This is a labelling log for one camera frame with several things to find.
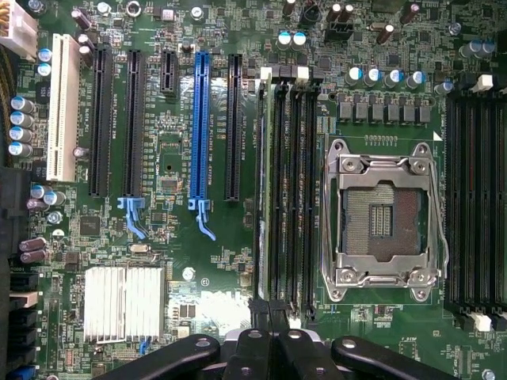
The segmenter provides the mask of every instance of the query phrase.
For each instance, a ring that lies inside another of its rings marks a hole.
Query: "capacitor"
[[[9,130],[9,137],[20,143],[29,143],[32,141],[32,132],[28,129],[15,125]]]
[[[66,196],[62,192],[46,192],[44,194],[44,203],[49,206],[60,206],[65,202]]]
[[[422,71],[414,71],[412,75],[409,75],[405,80],[406,86],[409,89],[416,89],[425,81],[425,75]]]
[[[37,52],[37,57],[41,62],[48,63],[51,62],[51,59],[53,58],[53,52],[49,50],[47,47],[45,47],[44,49],[40,49]]]
[[[493,41],[485,41],[482,43],[481,50],[477,54],[474,54],[474,57],[485,58],[493,54],[495,50],[497,50],[497,45]]]
[[[340,12],[341,12],[341,5],[338,3],[333,4],[330,7],[330,10],[327,12],[326,21],[327,22],[336,21],[338,16],[340,16]]]
[[[303,50],[305,43],[307,42],[307,37],[303,32],[297,32],[292,37],[291,48],[293,51]]]
[[[63,215],[60,211],[53,211],[48,214],[46,220],[51,224],[60,224],[63,220]]]
[[[190,10],[190,17],[194,20],[194,21],[200,21],[203,19],[204,17],[204,11],[202,10],[202,8],[199,8],[198,6],[194,6],[191,10]]]
[[[37,263],[40,261],[44,261],[46,258],[47,253],[45,249],[38,249],[37,251],[32,252],[23,252],[19,259],[21,260],[21,263],[23,264],[31,264],[31,263]]]
[[[49,65],[49,63],[46,63],[46,62],[42,62],[38,67],[37,67],[37,73],[41,76],[41,77],[48,77],[49,75],[51,75],[51,66]]]
[[[34,184],[30,189],[30,196],[36,200],[41,200],[44,198],[44,194],[46,192],[52,192],[53,189],[50,186],[46,186],[43,184]]]
[[[402,73],[399,70],[392,70],[389,75],[386,75],[383,79],[384,85],[392,89],[402,80]]]
[[[481,49],[482,49],[481,41],[473,40],[470,41],[468,44],[465,44],[459,48],[459,55],[461,55],[464,58],[470,58],[473,55],[479,53]]]
[[[411,22],[417,16],[420,10],[421,7],[415,2],[408,4],[402,11],[402,16],[399,18],[400,24],[405,25]]]
[[[92,26],[92,23],[86,15],[80,9],[73,9],[71,12],[71,17],[74,19],[75,23],[78,24],[78,27],[81,30],[88,30]]]
[[[101,16],[108,16],[111,13],[111,6],[107,2],[99,2],[97,4],[97,12]]]
[[[284,8],[282,8],[282,14],[285,17],[289,17],[294,12],[295,0],[285,0]]]
[[[278,35],[278,39],[276,40],[276,47],[280,50],[287,50],[291,46],[291,33],[289,32],[281,32]]]
[[[88,157],[88,154],[90,153],[90,149],[88,148],[81,148],[80,146],[76,146],[74,150],[72,150],[72,154],[76,158],[85,158]]]
[[[91,67],[93,65],[93,52],[87,46],[79,47],[79,55],[82,58],[82,61],[88,66]]]
[[[354,7],[350,4],[347,4],[343,11],[340,13],[340,16],[338,16],[338,22],[347,22],[349,18],[352,16],[352,13],[354,12]]]
[[[31,128],[33,126],[33,118],[26,113],[14,111],[10,114],[10,122],[14,125],[19,125],[24,128]]]
[[[13,97],[10,100],[10,106],[15,111],[20,111],[24,113],[32,113],[35,109],[35,105],[32,101],[29,101],[28,99],[24,99],[23,97]]]
[[[395,27],[391,24],[387,24],[383,27],[383,29],[379,32],[379,35],[377,36],[377,43],[379,45],[385,44],[387,40],[389,40],[389,37],[391,37],[391,34],[395,31]]]
[[[9,153],[18,157],[30,157],[33,153],[33,148],[29,144],[14,141],[9,145]]]
[[[363,71],[359,67],[352,67],[347,74],[345,74],[345,83],[349,86],[355,86],[363,76]]]
[[[29,199],[26,201],[26,208],[30,211],[47,211],[49,210],[49,205],[40,199]]]
[[[368,72],[363,76],[363,82],[368,87],[373,87],[379,82],[380,79],[380,72],[378,69],[370,69]]]
[[[33,239],[24,240],[21,243],[19,243],[19,249],[22,252],[35,251],[36,249],[44,248],[46,244],[47,244],[46,239],[44,239],[43,237],[35,237]]]
[[[452,84],[452,82],[449,81],[440,83],[439,85],[436,85],[434,87],[435,93],[441,96],[447,95],[452,91],[452,89],[454,89],[454,85]]]

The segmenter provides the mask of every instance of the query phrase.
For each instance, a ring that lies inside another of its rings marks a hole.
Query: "cpu socket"
[[[351,154],[335,139],[324,180],[321,273],[331,300],[351,288],[393,287],[426,301],[448,262],[428,144],[379,156]]]

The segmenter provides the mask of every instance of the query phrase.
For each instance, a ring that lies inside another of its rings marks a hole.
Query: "pci slot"
[[[75,181],[73,150],[78,136],[79,65],[79,45],[74,38],[54,34],[47,181]]]
[[[213,241],[215,235],[206,227],[208,210],[208,136],[211,57],[207,51],[196,53],[194,64],[192,162],[190,167],[189,210],[197,211],[200,232]]]
[[[160,92],[167,97],[177,97],[180,64],[175,51],[163,51],[160,68]]]
[[[269,271],[271,299],[279,299],[285,289],[286,257],[284,256],[284,136],[285,98],[288,85],[275,88],[273,117],[273,154],[271,156],[271,215],[269,223]]]
[[[139,50],[128,52],[127,114],[124,150],[123,195],[141,196],[143,176],[144,93],[146,87],[146,61]]]
[[[109,45],[95,49],[92,91],[88,192],[91,196],[106,197],[109,194],[112,112],[112,52]]]
[[[225,156],[226,201],[239,201],[239,181],[242,149],[242,55],[229,55],[229,76],[227,77],[227,130]]]

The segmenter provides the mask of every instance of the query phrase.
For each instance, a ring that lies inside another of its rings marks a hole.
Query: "motherboard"
[[[0,0],[6,372],[87,380],[262,298],[507,378],[505,30],[502,0]]]

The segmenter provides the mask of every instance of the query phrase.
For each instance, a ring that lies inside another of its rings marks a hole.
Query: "blue pcie slot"
[[[192,163],[190,168],[189,210],[197,211],[196,221],[200,232],[213,241],[215,235],[206,227],[208,210],[208,118],[210,55],[206,51],[196,53],[193,87]]]

